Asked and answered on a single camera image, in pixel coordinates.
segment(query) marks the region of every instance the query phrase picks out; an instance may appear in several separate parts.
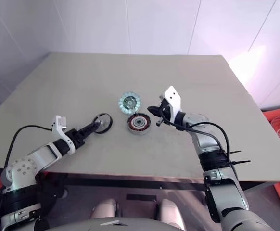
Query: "tabletop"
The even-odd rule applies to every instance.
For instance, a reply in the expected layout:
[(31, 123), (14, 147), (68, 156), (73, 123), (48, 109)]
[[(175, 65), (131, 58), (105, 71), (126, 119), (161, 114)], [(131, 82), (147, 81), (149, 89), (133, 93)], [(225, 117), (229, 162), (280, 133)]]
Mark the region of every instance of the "tabletop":
[[(81, 174), (202, 178), (191, 136), (163, 124), (147, 111), (173, 85), (181, 108), (200, 113), (226, 131), (240, 180), (280, 181), (280, 140), (235, 77), (225, 59), (214, 56), (50, 54), (0, 106), (0, 167), (14, 133), (22, 126), (51, 126), (65, 116), (67, 129), (80, 129), (98, 114), (113, 118), (111, 129), (91, 134), (75, 154), (64, 156), (48, 171)], [(152, 120), (145, 135), (127, 129), (128, 115), (118, 107), (124, 92), (141, 97), (139, 112)], [(222, 134), (216, 135), (225, 146)], [(18, 135), (10, 161), (54, 141), (51, 132), (27, 128)]]

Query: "white wall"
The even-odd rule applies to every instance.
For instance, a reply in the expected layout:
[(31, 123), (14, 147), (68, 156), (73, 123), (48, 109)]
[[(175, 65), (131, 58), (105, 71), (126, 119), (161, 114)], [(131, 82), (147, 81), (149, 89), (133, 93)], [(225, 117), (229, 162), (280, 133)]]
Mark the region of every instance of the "white wall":
[(280, 105), (280, 0), (0, 0), (0, 104), (51, 51), (222, 54)]

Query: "black ring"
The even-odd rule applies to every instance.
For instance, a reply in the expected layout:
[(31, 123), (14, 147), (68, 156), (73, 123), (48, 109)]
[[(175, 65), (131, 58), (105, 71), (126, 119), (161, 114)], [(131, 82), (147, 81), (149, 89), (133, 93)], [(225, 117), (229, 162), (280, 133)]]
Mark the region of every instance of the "black ring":
[(103, 116), (103, 115), (108, 115), (108, 116), (110, 117), (110, 124), (109, 124), (109, 126), (108, 126), (105, 130), (103, 130), (103, 131), (95, 131), (95, 133), (97, 133), (97, 134), (103, 134), (103, 133), (109, 131), (109, 129), (110, 129), (111, 126), (112, 126), (113, 120), (112, 120), (112, 117), (111, 117), (108, 113), (100, 113), (100, 114), (98, 114), (98, 115), (95, 116), (95, 118), (93, 119), (93, 122), (95, 122), (95, 120), (98, 118), (98, 116)]

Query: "gray table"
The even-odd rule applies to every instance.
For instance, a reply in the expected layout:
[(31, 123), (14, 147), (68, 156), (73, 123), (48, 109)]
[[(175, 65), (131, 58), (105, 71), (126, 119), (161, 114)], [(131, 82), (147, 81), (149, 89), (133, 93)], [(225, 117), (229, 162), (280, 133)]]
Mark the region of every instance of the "gray table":
[[(96, 114), (108, 112), (113, 127), (92, 134), (73, 156), (49, 171), (201, 179), (202, 169), (191, 137), (173, 127), (155, 126), (144, 136), (128, 132), (128, 116), (117, 106), (120, 96), (134, 91), (140, 112), (158, 105), (159, 95), (173, 85), (185, 112), (206, 115), (222, 126), (240, 180), (280, 181), (280, 140), (222, 56), (147, 56), (53, 53), (0, 106), (0, 167), (18, 128), (50, 127), (54, 115), (67, 117), (68, 129), (79, 129)], [(216, 130), (218, 137), (225, 142)], [(54, 141), (51, 133), (28, 128), (17, 137), (11, 159)]]

